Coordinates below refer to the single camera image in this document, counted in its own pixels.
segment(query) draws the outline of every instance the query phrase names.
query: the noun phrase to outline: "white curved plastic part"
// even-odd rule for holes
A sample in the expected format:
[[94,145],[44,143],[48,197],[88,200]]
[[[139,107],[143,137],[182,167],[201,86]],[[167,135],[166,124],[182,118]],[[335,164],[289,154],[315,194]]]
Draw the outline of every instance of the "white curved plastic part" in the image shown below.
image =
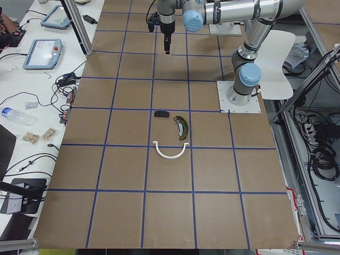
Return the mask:
[[162,157],[162,158],[165,158],[165,159],[177,159],[179,157],[181,157],[185,151],[185,147],[187,147],[189,145],[188,142],[185,142],[184,145],[183,145],[183,149],[181,150],[180,153],[178,153],[177,155],[175,156],[166,156],[164,155],[163,153],[160,152],[159,148],[158,148],[158,141],[153,141],[152,142],[155,146],[156,146],[156,151],[157,153]]

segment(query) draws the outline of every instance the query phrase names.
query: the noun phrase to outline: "small packet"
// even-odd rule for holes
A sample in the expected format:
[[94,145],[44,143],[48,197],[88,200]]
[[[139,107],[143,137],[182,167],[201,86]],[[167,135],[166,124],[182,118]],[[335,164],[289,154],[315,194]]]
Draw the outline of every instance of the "small packet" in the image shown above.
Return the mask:
[[39,135],[27,132],[22,139],[35,145],[39,138]]
[[25,109],[34,109],[34,108],[38,108],[38,101],[25,102]]
[[56,132],[57,132],[56,129],[50,127],[50,128],[49,128],[49,129],[41,136],[41,138],[42,138],[43,140],[46,140],[46,141],[47,141],[47,140],[49,140],[52,136],[54,136]]

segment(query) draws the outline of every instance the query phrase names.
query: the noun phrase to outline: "power adapter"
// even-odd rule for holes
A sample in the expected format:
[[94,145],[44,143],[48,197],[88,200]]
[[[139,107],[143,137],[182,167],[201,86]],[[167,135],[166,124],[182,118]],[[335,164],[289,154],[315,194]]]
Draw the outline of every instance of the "power adapter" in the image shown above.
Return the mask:
[[86,22],[89,22],[90,24],[98,24],[98,22],[92,18],[91,16],[89,15],[84,15],[83,16],[83,19],[86,21]]

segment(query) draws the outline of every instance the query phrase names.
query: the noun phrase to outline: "black stand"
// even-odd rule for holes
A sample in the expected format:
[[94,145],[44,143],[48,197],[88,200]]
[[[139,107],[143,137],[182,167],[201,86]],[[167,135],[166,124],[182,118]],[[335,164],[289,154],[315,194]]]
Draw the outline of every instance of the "black stand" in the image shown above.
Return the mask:
[[[15,193],[27,198],[27,203],[21,205],[22,214],[36,214],[40,205],[40,200],[43,197],[44,189],[46,188],[46,179],[28,179],[28,178],[15,178],[12,184],[0,181],[0,190],[7,191],[6,197],[10,196],[10,193]],[[29,189],[18,187],[14,184],[25,183],[30,186]],[[0,213],[6,214],[9,205],[9,200],[5,199]]]

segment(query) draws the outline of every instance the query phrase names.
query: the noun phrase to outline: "blue joint cap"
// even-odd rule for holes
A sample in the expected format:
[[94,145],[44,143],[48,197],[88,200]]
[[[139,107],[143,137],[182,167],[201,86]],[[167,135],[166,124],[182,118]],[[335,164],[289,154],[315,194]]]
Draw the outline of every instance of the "blue joint cap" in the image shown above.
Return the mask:
[[247,87],[255,87],[261,76],[261,69],[254,63],[246,63],[240,69],[240,80]]
[[198,11],[188,10],[183,14],[183,24],[187,31],[196,32],[203,26],[203,17]]

